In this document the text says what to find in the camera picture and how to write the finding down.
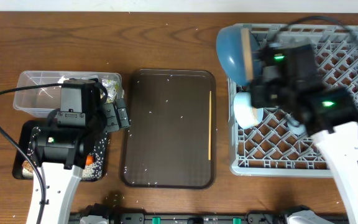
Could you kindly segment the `dark blue plate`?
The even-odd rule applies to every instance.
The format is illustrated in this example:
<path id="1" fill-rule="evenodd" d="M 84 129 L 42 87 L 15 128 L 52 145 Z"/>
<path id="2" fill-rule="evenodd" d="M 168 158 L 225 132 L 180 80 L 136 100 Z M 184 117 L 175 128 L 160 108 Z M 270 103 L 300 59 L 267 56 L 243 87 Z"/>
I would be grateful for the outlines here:
<path id="1" fill-rule="evenodd" d="M 216 38 L 216 52 L 219 62 L 227 75 L 232 81 L 238 85 L 248 85 L 250 82 L 246 80 L 244 59 L 242 51 L 241 29 L 245 28 L 242 25 L 233 25 L 222 28 Z M 260 50 L 260 45 L 256 38 L 250 32 L 252 58 L 254 66 L 254 78 L 260 75 L 262 66 L 257 59 L 257 53 Z"/>

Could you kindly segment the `light blue rice bowl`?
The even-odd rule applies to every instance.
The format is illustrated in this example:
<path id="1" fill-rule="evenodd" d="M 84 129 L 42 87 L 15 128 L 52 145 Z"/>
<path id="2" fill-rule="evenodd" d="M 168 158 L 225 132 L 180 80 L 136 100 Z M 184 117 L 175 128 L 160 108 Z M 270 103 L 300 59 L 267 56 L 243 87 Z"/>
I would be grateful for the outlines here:
<path id="1" fill-rule="evenodd" d="M 251 96 L 248 92 L 239 92 L 234 97 L 234 116 L 242 129 L 248 129 L 262 122 L 264 111 L 251 105 Z"/>

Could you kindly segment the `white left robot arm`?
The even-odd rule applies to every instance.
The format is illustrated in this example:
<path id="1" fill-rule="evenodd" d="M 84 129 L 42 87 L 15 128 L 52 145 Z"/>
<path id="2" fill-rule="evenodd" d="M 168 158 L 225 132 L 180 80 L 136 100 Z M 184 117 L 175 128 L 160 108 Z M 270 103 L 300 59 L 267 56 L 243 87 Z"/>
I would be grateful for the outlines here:
<path id="1" fill-rule="evenodd" d="M 107 103 L 107 98 L 107 89 L 96 79 L 65 80 L 60 107 L 50 112 L 45 126 L 33 128 L 28 223 L 67 223 L 87 156 L 105 134 L 129 127 L 124 99 Z"/>

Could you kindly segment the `white tissue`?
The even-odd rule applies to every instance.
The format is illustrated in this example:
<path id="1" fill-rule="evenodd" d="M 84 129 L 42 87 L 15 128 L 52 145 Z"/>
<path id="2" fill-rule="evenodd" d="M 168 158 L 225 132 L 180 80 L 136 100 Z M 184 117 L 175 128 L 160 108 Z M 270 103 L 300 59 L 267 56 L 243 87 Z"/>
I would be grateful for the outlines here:
<path id="1" fill-rule="evenodd" d="M 65 77 L 61 77 L 58 81 L 58 83 L 63 83 L 65 80 L 68 80 L 68 78 Z"/>

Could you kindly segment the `light blue plastic cup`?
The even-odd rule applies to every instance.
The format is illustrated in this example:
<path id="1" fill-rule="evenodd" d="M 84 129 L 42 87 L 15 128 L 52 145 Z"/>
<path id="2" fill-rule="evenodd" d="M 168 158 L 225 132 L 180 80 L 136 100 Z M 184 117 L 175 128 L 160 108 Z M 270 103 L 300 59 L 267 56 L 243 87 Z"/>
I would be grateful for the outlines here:
<path id="1" fill-rule="evenodd" d="M 297 136 L 301 136 L 302 134 L 304 134 L 306 132 L 305 126 L 303 124 L 300 124 L 297 120 L 289 119 L 287 121 L 287 124 L 288 124 L 289 130 L 293 134 L 296 134 Z"/>

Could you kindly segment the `orange carrot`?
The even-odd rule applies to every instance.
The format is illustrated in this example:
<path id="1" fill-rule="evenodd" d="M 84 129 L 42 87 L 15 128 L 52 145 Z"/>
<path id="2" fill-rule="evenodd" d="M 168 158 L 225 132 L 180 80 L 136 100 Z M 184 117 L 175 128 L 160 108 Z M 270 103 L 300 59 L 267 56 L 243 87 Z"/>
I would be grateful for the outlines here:
<path id="1" fill-rule="evenodd" d="M 86 165 L 90 166 L 94 162 L 94 157 L 92 155 L 88 155 L 86 158 Z"/>

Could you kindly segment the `yellow silver snack wrapper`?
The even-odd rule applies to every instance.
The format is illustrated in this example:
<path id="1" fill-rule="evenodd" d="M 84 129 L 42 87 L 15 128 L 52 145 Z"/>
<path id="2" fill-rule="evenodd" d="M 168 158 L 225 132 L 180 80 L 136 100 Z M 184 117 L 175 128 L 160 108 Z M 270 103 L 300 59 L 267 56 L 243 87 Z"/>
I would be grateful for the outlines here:
<path id="1" fill-rule="evenodd" d="M 106 103 L 112 103 L 118 97 L 118 82 L 115 80 L 102 79 L 102 84 L 108 92 Z"/>

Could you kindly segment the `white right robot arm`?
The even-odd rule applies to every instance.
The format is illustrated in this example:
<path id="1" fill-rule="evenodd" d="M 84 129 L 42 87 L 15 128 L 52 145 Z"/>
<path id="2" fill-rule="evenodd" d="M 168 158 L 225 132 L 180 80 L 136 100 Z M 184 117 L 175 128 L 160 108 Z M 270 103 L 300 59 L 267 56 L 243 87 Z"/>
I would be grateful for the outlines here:
<path id="1" fill-rule="evenodd" d="M 276 106 L 304 125 L 327 162 L 350 223 L 358 223 L 358 109 L 343 87 L 326 88 L 309 43 L 244 47 L 254 108 Z"/>

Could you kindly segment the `golden brown food scrap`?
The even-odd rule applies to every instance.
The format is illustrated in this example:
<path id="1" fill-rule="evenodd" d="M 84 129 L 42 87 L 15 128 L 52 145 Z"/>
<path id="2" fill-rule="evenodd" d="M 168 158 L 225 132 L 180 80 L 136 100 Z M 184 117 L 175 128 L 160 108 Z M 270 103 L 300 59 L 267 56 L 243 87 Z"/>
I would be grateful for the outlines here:
<path id="1" fill-rule="evenodd" d="M 33 169 L 30 165 L 22 164 L 22 175 L 25 179 L 33 179 Z"/>

